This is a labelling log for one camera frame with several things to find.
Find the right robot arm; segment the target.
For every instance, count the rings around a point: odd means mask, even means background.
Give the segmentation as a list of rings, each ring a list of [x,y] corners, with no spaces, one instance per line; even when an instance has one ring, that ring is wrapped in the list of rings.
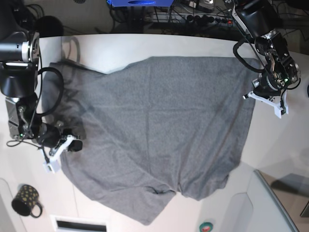
[[[54,152],[82,150],[83,142],[71,129],[61,129],[43,123],[42,118],[60,105],[64,93],[64,79],[53,67],[38,68],[41,57],[39,32],[22,28],[7,0],[0,2],[0,91],[6,96],[10,136],[22,143],[33,140]],[[54,106],[37,113],[40,95],[35,93],[37,77],[53,72],[59,81],[59,94]]]

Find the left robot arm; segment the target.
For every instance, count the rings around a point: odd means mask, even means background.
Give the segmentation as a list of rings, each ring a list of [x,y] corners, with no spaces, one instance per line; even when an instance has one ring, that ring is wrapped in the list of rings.
[[[299,68],[291,57],[286,39],[278,31],[282,20],[267,0],[226,0],[225,6],[242,34],[233,47],[235,57],[249,70],[260,73],[253,82],[253,93],[269,99],[284,91],[297,88],[300,83]],[[257,57],[263,56],[262,69],[248,64],[238,53],[238,48],[248,42]]]

